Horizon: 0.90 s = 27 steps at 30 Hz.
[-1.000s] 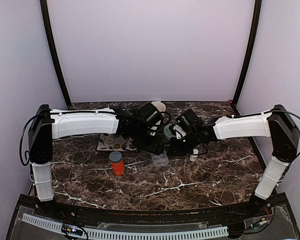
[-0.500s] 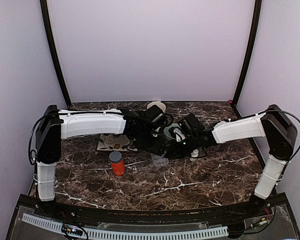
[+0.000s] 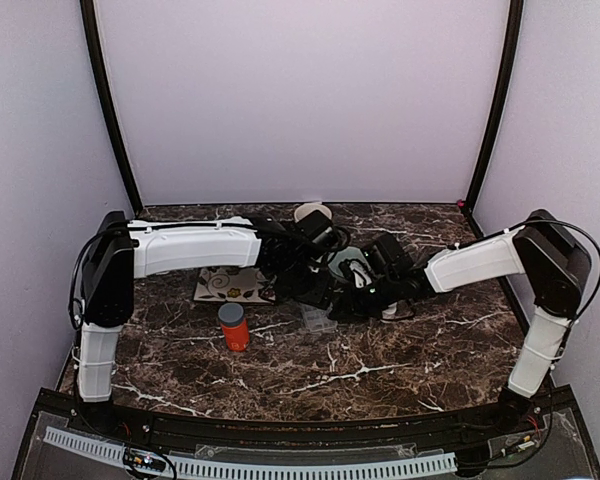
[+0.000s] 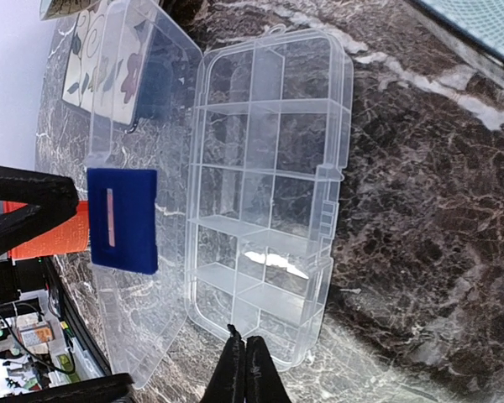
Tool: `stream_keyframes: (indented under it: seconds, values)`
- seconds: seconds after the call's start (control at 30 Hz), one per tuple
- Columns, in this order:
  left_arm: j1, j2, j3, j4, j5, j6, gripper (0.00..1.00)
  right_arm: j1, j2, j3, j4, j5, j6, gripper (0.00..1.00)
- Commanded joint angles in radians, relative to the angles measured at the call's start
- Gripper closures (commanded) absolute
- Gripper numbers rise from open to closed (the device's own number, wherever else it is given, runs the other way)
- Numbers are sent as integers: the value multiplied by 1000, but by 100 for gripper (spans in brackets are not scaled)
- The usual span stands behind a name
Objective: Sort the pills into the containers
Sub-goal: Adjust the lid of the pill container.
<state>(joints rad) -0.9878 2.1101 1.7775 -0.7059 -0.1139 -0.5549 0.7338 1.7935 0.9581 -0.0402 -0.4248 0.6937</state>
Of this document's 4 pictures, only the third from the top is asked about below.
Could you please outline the clear plastic pill organizer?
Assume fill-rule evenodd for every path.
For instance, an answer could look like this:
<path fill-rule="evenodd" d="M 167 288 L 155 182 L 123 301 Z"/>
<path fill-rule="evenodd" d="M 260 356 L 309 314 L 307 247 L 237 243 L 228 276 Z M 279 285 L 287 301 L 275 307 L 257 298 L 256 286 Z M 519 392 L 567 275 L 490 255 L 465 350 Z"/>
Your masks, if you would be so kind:
<path fill-rule="evenodd" d="M 332 333 L 337 330 L 338 322 L 329 318 L 330 310 L 299 304 L 304 327 L 310 333 Z"/>

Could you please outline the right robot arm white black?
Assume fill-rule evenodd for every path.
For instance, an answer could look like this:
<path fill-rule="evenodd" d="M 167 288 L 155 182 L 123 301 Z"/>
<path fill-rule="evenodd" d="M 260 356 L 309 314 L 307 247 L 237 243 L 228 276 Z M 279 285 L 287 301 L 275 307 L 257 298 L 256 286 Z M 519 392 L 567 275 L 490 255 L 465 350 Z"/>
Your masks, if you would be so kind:
<path fill-rule="evenodd" d="M 526 276 L 535 295 L 534 314 L 505 387 L 513 395 L 490 413 L 491 426 L 510 434 L 527 420 L 525 399 L 538 392 L 559 360 L 582 308 L 592 260 L 574 237 L 575 230 L 539 209 L 517 225 L 456 243 L 420 262 L 385 233 L 332 261 L 336 288 L 329 314 L 333 319 L 378 318 L 400 301 L 509 275 Z"/>

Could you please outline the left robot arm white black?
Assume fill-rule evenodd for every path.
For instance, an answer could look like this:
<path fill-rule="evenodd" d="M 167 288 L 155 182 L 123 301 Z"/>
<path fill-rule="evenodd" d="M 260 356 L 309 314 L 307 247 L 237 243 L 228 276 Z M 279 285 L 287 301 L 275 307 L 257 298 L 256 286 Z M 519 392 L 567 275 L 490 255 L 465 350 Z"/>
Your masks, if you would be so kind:
<path fill-rule="evenodd" d="M 147 222 L 108 213 L 82 247 L 69 287 L 68 313 L 79 331 L 76 391 L 83 421 L 100 436 L 121 427 L 112 395 L 119 335 L 134 312 L 136 280 L 209 267 L 257 268 L 282 296 L 309 292 L 330 256 L 349 243 L 333 221 L 313 211 L 299 221 L 234 216 Z"/>

